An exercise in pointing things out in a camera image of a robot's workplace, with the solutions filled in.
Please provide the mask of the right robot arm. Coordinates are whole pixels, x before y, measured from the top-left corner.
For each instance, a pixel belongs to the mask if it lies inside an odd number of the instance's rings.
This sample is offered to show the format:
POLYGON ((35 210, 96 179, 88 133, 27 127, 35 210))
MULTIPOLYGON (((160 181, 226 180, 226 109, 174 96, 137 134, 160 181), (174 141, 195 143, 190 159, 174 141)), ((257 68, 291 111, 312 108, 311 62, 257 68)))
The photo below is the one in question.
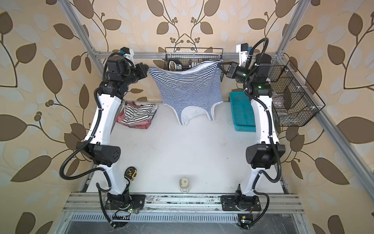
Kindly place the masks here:
POLYGON ((271 67, 271 57, 265 54, 269 39, 259 40, 249 51, 246 51, 246 61, 239 63, 224 63, 219 68, 230 79, 243 84, 243 92, 250 99, 256 124, 256 143, 247 147, 245 156, 250 165, 249 174, 238 185, 235 194, 222 196, 221 203, 225 211, 260 210, 259 196, 256 190, 261 179, 266 178, 271 183, 281 179, 281 156, 285 146, 280 144, 277 137, 272 115, 272 89, 268 78, 271 67))

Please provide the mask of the navy striped tank top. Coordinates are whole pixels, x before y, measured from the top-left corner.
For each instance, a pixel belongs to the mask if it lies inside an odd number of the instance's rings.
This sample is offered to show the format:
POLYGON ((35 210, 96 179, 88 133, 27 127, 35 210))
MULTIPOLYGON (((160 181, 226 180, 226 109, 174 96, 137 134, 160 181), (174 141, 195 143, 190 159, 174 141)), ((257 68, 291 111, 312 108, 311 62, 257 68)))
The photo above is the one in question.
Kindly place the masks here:
POLYGON ((180 125, 187 125, 197 115, 215 119, 215 107, 223 103, 221 69, 217 61, 208 60, 181 72, 151 67, 164 105, 173 109, 180 125))

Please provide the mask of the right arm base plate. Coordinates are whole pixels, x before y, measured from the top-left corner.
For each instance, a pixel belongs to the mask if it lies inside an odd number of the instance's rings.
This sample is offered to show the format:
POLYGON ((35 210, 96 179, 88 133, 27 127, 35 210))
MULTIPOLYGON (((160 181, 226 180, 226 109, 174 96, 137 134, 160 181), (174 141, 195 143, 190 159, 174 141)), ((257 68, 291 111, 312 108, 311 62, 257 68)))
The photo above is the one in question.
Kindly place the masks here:
POLYGON ((262 210, 258 196, 248 197, 241 195, 239 197, 223 195, 220 197, 223 211, 242 211, 259 212, 262 210))

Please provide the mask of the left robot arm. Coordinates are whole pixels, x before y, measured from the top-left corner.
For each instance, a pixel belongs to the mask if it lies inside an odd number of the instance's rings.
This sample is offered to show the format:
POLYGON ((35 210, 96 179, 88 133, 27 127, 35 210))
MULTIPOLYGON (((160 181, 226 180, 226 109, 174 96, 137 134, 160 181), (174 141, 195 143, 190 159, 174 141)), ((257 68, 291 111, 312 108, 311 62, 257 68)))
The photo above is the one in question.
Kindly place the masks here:
POLYGON ((110 145, 111 131, 129 86, 146 78, 148 69, 143 63, 134 63, 133 50, 129 48, 121 48, 119 52, 109 55, 104 65, 102 82, 94 91, 97 109, 93 124, 84 141, 77 143, 73 153, 59 170, 60 177, 65 180, 74 180, 101 171, 107 180, 108 188, 103 189, 99 185, 97 188, 106 193, 107 201, 119 209, 132 205, 129 195, 130 181, 125 178, 117 163, 121 154, 120 148, 110 145), (76 176, 67 175, 65 167, 79 152, 85 152, 97 167, 76 176))

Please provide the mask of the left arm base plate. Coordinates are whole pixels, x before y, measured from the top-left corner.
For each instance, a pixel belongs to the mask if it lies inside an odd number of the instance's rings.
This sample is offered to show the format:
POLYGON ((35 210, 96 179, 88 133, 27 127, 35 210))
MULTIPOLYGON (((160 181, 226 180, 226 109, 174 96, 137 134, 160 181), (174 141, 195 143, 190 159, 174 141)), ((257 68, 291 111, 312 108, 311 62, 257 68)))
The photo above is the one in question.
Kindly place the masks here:
POLYGON ((145 195, 112 195, 107 194, 107 200, 105 202, 106 210, 125 210, 129 209, 142 209, 145 204, 145 195))

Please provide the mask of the black white striped tank top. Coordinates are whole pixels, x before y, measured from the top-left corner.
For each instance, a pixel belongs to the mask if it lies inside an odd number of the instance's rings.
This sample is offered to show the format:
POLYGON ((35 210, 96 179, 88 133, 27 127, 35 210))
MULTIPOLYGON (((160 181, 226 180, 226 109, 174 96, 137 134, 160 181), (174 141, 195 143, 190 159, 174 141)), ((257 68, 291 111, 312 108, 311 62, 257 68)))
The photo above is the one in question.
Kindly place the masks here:
POLYGON ((128 125, 148 122, 153 119, 157 109, 157 104, 147 104, 142 106, 133 106, 127 104, 124 106, 124 113, 121 121, 128 125))

